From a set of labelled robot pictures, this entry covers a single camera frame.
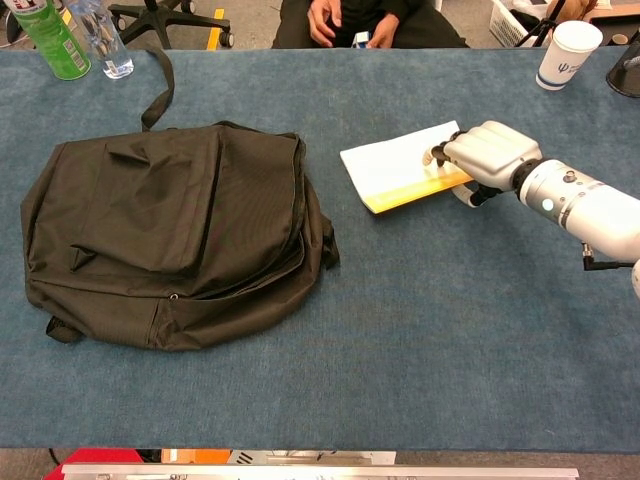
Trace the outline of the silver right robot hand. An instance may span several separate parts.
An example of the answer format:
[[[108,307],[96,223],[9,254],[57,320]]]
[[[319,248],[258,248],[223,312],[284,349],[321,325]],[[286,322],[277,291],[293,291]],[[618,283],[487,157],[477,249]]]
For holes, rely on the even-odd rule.
[[[476,189],[461,184],[452,188],[463,204],[477,208],[504,192],[518,193],[526,176],[543,162],[543,154],[534,139],[493,120],[430,147],[423,164],[435,163],[438,169],[451,163],[469,175]]]

